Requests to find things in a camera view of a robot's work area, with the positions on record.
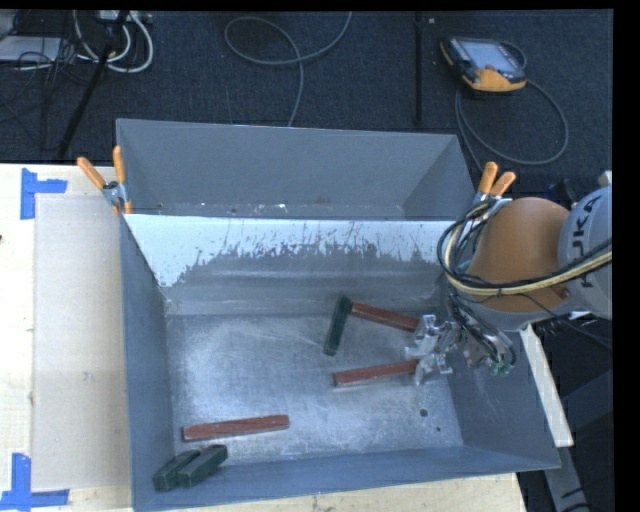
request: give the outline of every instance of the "blue tape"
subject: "blue tape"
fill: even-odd
[[[23,167],[20,219],[33,219],[36,216],[36,194],[64,194],[66,190],[65,180],[38,181],[37,173]]]
[[[11,490],[0,496],[0,510],[30,512],[32,507],[66,505],[69,489],[62,491],[31,492],[31,458],[22,453],[11,456]]]

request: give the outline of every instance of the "black stand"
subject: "black stand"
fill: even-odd
[[[102,55],[100,56],[100,60],[98,61],[98,65],[96,66],[96,70],[87,85],[87,88],[84,91],[82,99],[80,103],[76,107],[73,115],[71,116],[71,120],[67,126],[67,129],[62,136],[60,141],[60,147],[58,149],[58,159],[63,160],[64,155],[69,148],[69,144],[71,144],[71,140],[73,139],[74,134],[76,133],[76,129],[80,124],[80,120],[82,119],[82,115],[84,114],[85,109],[87,108],[87,104],[93,95],[93,92],[98,85],[98,80],[102,76],[106,66],[107,60],[109,59],[109,55],[111,54],[113,47],[115,45],[116,37],[120,35],[122,32],[122,27],[129,16],[128,10],[121,10],[118,13],[118,17],[113,25],[107,27],[107,41],[105,42],[104,48],[102,49]]]
[[[416,11],[413,21],[416,33],[416,118],[414,124],[422,126],[422,30],[424,28],[424,16],[422,11]]]

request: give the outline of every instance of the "gray bin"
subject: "gray bin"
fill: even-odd
[[[120,119],[134,213],[121,217],[136,510],[218,505],[556,468],[517,335],[507,377],[469,369],[337,389],[332,372],[404,359],[411,334],[337,298],[441,315],[439,235],[474,190],[453,135]],[[287,414],[278,432],[181,439],[197,423]],[[174,455],[221,442],[203,483],[157,492]]]

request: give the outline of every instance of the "white paint spatter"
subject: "white paint spatter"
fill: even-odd
[[[238,219],[126,215],[160,286],[173,286],[196,265],[220,256],[264,258],[375,249],[378,258],[437,262],[448,221]]]

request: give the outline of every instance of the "wooden stick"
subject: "wooden stick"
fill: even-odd
[[[399,363],[335,372],[333,374],[333,384],[339,388],[355,386],[356,384],[367,384],[378,379],[396,377],[398,375],[410,375],[416,371],[416,366],[418,366],[418,360],[410,359],[409,361],[401,361]]]
[[[362,302],[353,302],[351,304],[351,315],[407,332],[414,332],[420,324],[420,320],[413,316],[401,315],[400,313],[376,308]]]
[[[289,428],[289,416],[277,414],[239,420],[201,423],[182,428],[184,441],[202,441],[220,437],[245,436]]]

